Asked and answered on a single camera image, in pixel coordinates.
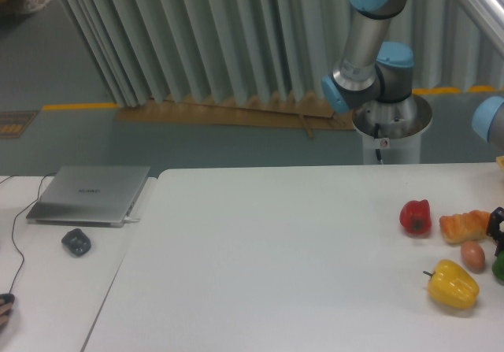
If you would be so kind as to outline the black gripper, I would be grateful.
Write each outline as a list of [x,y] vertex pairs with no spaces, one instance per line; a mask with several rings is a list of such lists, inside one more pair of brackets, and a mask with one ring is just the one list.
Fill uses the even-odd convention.
[[487,236],[491,237],[496,243],[495,256],[498,257],[504,249],[503,231],[501,224],[503,223],[503,208],[496,208],[490,215],[487,224]]

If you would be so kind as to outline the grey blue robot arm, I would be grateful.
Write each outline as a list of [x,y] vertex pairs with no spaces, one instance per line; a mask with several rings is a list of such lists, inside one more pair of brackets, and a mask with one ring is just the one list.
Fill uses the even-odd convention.
[[[413,94],[412,47],[391,39],[392,21],[409,0],[349,0],[355,14],[343,55],[321,87],[337,113],[350,113],[363,142],[363,162],[418,163],[431,126],[428,103]],[[503,0],[455,0],[503,51]]]

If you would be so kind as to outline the person's hand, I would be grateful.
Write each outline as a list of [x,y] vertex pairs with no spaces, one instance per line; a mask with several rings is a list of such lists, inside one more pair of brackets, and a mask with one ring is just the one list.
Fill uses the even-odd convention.
[[3,329],[10,320],[10,312],[13,308],[12,302],[5,302],[1,300],[0,305],[0,329]]

